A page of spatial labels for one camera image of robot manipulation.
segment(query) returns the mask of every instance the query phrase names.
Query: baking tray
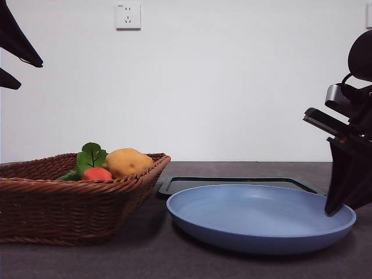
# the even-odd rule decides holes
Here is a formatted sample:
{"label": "baking tray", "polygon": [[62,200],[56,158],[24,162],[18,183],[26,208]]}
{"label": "baking tray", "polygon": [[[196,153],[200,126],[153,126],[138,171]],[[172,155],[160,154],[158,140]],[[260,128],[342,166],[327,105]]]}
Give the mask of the baking tray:
{"label": "baking tray", "polygon": [[167,198],[185,189],[206,185],[218,184],[253,184],[299,189],[306,192],[320,194],[319,190],[306,186],[299,181],[288,177],[168,177],[159,188],[159,195]]}

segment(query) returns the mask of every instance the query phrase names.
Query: white wall socket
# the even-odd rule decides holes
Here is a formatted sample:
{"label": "white wall socket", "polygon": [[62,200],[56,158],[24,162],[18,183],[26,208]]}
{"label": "white wall socket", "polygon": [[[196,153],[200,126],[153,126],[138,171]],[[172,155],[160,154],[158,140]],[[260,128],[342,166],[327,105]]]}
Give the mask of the white wall socket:
{"label": "white wall socket", "polygon": [[119,3],[115,7],[116,30],[141,29],[141,5],[136,2]]}

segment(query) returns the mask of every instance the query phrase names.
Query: wicker basket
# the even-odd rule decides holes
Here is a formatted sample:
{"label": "wicker basket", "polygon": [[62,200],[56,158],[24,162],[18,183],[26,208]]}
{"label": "wicker basket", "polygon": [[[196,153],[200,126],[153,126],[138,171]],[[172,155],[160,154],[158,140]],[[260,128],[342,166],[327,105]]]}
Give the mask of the wicker basket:
{"label": "wicker basket", "polygon": [[152,193],[170,161],[148,154],[153,166],[139,175],[103,181],[57,181],[74,169],[76,153],[0,167],[0,242],[95,245],[110,240]]}

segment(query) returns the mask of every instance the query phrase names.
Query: tomato leaf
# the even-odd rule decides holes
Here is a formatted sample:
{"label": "tomato leaf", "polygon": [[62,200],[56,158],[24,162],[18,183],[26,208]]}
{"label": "tomato leaf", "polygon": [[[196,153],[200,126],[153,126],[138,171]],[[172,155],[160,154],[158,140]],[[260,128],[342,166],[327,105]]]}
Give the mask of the tomato leaf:
{"label": "tomato leaf", "polygon": [[90,167],[101,167],[105,162],[106,155],[106,150],[101,149],[98,144],[94,142],[84,144],[76,157],[76,173],[82,176],[84,171]]}

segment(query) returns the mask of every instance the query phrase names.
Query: gray countertop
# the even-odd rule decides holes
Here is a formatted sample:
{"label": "gray countertop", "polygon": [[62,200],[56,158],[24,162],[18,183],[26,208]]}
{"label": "gray countertop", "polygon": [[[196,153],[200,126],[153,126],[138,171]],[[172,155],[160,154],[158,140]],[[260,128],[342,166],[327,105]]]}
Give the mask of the gray countertop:
{"label": "gray countertop", "polygon": [[372,205],[353,230],[322,251],[256,256],[201,243],[173,224],[156,195],[171,176],[289,177],[327,192],[331,163],[171,162],[154,194],[110,242],[89,247],[0,244],[0,278],[372,278]]}

